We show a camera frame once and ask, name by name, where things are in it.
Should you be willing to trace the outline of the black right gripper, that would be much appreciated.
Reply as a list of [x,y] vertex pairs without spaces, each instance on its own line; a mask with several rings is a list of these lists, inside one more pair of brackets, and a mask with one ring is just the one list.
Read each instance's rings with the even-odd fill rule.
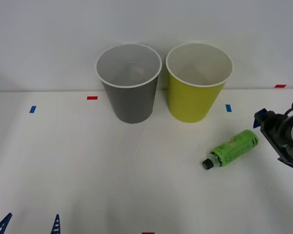
[[293,115],[263,108],[254,114],[253,128],[257,127],[279,154],[278,160],[293,168]]

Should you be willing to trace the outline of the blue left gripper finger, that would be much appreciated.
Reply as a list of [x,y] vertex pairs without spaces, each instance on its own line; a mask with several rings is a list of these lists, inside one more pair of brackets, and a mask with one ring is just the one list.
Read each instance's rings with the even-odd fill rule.
[[1,222],[0,222],[0,234],[4,234],[7,225],[12,217],[12,214],[9,213]]
[[51,234],[61,234],[61,224],[60,224],[60,216],[59,214],[56,214]]

